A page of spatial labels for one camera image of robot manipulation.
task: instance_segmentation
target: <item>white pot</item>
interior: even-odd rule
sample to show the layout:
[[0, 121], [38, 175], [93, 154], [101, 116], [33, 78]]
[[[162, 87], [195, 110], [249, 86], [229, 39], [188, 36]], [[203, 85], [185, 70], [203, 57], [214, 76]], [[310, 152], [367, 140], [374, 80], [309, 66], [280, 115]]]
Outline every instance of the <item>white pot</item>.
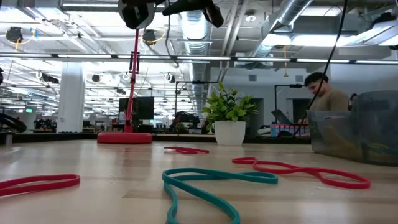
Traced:
[[245, 121], [216, 121], [215, 134], [219, 145], [240, 146], [246, 130]]

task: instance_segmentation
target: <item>teal resistance band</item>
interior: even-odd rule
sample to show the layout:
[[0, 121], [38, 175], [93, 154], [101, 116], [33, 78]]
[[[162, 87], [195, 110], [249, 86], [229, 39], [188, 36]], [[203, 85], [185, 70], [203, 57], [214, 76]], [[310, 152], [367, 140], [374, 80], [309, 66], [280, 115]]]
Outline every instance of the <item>teal resistance band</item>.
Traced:
[[[180, 175], [176, 177], [170, 176], [172, 174], [181, 174], [181, 173], [197, 173], [202, 175]], [[232, 219], [231, 224], [240, 224], [241, 217], [239, 215], [239, 212], [231, 204], [229, 204], [227, 201], [223, 200], [222, 198], [219, 198], [215, 195], [205, 192], [204, 190], [200, 190], [196, 187], [188, 185], [183, 181], [237, 179], [237, 180], [263, 183], [263, 184], [278, 183], [278, 177], [276, 175], [266, 172], [244, 172], [240, 174], [234, 174], [229, 172], [198, 169], [198, 168], [179, 168], [179, 169], [166, 170], [165, 172], [163, 172], [162, 179], [164, 181], [163, 185], [164, 191], [167, 193], [170, 199], [172, 199], [172, 206], [167, 212], [166, 224], [179, 224], [179, 222], [176, 221], [175, 219], [175, 214], [177, 213], [177, 207], [178, 207], [178, 197], [170, 185], [174, 185], [220, 208], [225, 214], [227, 214]]]

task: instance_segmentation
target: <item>red pole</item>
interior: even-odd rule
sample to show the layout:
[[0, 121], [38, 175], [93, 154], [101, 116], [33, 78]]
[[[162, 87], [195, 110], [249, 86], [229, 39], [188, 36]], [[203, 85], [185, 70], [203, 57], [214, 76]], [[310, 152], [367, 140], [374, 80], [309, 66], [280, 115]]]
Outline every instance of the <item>red pole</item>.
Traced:
[[138, 39], [139, 39], [139, 29], [136, 29], [136, 42], [134, 44], [134, 58], [132, 59], [130, 99], [129, 99], [129, 105], [127, 107], [127, 113], [126, 113], [126, 125], [124, 126], [125, 133], [132, 133], [132, 123], [131, 123], [132, 114], [131, 114], [131, 112], [132, 112], [132, 99], [134, 97], [134, 85], [136, 84]]

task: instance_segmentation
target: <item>wooden table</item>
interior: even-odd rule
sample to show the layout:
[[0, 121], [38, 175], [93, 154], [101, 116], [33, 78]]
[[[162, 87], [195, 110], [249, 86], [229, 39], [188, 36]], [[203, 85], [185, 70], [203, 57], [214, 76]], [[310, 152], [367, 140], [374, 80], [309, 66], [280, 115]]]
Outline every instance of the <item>wooden table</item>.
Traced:
[[[165, 152], [164, 146], [209, 149], [209, 155]], [[189, 182], [235, 206], [242, 223], [385, 224], [398, 223], [398, 168], [360, 164], [314, 154], [306, 145], [155, 142], [147, 145], [97, 145], [95, 141], [15, 144], [0, 148], [0, 179], [28, 175], [79, 174], [78, 187], [0, 198], [2, 224], [165, 223], [170, 200], [161, 174], [177, 167], [230, 172], [250, 171], [234, 157], [258, 157], [300, 166], [327, 167], [369, 177], [368, 190], [330, 187], [305, 174], [281, 175], [277, 185], [238, 180]], [[181, 223], [229, 223], [215, 207], [177, 190]]]

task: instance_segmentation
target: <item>transparent container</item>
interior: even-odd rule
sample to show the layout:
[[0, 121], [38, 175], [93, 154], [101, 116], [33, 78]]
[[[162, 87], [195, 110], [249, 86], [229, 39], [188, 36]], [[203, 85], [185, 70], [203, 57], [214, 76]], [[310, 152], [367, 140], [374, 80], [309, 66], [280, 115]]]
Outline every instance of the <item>transparent container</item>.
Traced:
[[309, 111], [314, 152], [398, 166], [398, 91], [363, 93], [352, 112]]

